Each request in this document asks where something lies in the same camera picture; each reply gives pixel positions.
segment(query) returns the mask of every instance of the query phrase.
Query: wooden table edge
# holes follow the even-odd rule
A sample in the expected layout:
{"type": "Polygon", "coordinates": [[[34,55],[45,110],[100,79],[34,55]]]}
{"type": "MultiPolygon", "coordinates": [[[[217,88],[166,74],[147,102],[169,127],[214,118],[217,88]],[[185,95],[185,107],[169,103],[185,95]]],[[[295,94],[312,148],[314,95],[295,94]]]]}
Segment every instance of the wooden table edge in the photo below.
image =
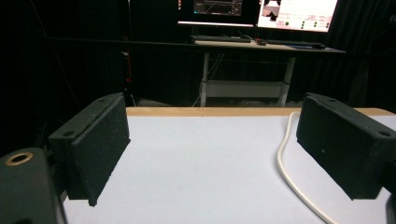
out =
{"type": "MultiPolygon", "coordinates": [[[[394,116],[380,108],[356,108],[367,116],[394,116]]],[[[300,107],[127,107],[127,116],[140,117],[254,117],[288,116],[300,107]]]]}

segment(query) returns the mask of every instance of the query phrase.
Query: dark wall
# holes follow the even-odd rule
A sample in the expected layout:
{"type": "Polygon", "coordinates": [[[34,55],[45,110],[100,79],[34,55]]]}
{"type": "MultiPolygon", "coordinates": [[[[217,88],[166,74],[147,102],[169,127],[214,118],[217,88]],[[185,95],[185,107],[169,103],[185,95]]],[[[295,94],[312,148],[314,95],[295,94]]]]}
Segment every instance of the dark wall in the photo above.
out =
{"type": "Polygon", "coordinates": [[[55,47],[40,38],[121,40],[119,9],[115,1],[1,1],[0,155],[44,147],[49,134],[91,101],[124,90],[119,50],[55,47]]]}
{"type": "Polygon", "coordinates": [[[396,113],[396,24],[389,25],[372,44],[366,106],[396,113]]]}
{"type": "MultiPolygon", "coordinates": [[[[191,29],[177,26],[177,1],[131,2],[132,40],[183,43],[191,29]]],[[[190,105],[198,94],[197,55],[166,50],[132,50],[134,95],[169,105],[190,105]]]]}

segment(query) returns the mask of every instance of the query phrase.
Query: screw hole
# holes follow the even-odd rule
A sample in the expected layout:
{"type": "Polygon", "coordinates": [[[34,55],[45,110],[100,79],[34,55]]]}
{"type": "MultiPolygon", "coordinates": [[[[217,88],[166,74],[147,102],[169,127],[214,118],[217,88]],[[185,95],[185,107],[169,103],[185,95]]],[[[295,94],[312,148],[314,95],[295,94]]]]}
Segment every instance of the screw hole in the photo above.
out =
{"type": "Polygon", "coordinates": [[[13,155],[10,158],[8,158],[6,160],[6,165],[7,166],[20,165],[22,163],[25,163],[25,162],[29,161],[32,158],[33,158],[33,153],[32,152],[18,153],[16,155],[13,155]]]}
{"type": "Polygon", "coordinates": [[[386,137],[390,137],[390,133],[387,132],[383,132],[383,131],[379,131],[380,134],[386,136],[386,137]]]}
{"type": "Polygon", "coordinates": [[[64,136],[65,136],[65,137],[68,137],[68,136],[73,135],[73,134],[74,134],[74,132],[73,132],[73,131],[70,131],[70,132],[64,133],[64,136]]]}

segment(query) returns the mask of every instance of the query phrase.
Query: keyboard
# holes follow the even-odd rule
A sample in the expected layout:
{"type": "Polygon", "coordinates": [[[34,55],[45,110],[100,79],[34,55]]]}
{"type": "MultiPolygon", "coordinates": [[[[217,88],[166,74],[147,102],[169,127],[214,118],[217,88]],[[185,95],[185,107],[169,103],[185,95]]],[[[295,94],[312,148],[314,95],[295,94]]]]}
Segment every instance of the keyboard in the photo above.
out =
{"type": "Polygon", "coordinates": [[[294,41],[294,40],[272,40],[272,39],[262,39],[258,40],[270,45],[290,45],[290,46],[300,46],[300,47],[312,47],[313,49],[325,49],[326,46],[323,43],[316,42],[305,42],[305,41],[294,41]]]}
{"type": "Polygon", "coordinates": [[[229,36],[213,36],[213,35],[191,35],[192,40],[201,41],[219,41],[219,42],[235,42],[235,43],[250,43],[250,39],[229,36]]]}

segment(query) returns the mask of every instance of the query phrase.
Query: black curtain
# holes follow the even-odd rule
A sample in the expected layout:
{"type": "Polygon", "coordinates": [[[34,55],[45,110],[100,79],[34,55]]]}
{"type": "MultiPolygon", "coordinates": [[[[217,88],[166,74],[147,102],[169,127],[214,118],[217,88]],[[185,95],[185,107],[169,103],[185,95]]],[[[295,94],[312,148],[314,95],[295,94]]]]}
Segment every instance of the black curtain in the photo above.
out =
{"type": "Polygon", "coordinates": [[[386,29],[393,0],[339,0],[329,33],[311,36],[328,47],[342,49],[347,60],[300,60],[290,87],[290,99],[308,91],[325,94],[352,106],[365,106],[370,53],[375,37],[386,29]]]}
{"type": "MultiPolygon", "coordinates": [[[[132,40],[182,43],[189,28],[177,26],[177,1],[131,1],[132,40]]],[[[195,67],[194,54],[169,50],[131,50],[132,93],[135,98],[169,105],[190,105],[191,90],[201,66],[195,67]]]]}
{"type": "Polygon", "coordinates": [[[90,102],[124,90],[119,50],[56,48],[39,38],[121,40],[129,17],[121,16],[128,6],[120,2],[0,1],[0,156],[44,147],[49,134],[90,102]]]}

